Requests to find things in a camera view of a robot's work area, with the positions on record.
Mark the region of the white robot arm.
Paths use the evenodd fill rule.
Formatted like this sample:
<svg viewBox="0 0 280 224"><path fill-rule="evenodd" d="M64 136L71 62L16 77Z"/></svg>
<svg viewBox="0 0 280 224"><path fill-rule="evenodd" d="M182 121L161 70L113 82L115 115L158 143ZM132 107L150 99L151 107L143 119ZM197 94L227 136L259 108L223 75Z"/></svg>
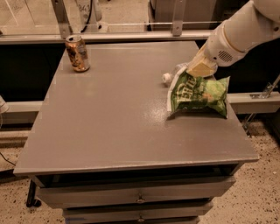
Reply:
<svg viewBox="0 0 280 224"><path fill-rule="evenodd" d="M188 63L192 76L213 75L218 67L229 67L254 47L280 37L280 0L249 0L209 35Z"/></svg>

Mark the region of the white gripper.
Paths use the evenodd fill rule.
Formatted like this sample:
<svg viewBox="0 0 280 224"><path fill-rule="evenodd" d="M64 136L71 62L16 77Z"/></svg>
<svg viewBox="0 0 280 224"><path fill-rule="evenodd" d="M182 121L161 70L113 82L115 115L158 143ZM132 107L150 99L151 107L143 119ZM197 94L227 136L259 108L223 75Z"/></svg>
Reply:
<svg viewBox="0 0 280 224"><path fill-rule="evenodd" d="M222 22L208 37L193 60L188 64L186 72L194 77L214 75L218 67L230 67L243 59L246 52L235 49L228 41L225 33L225 22Z"/></svg>

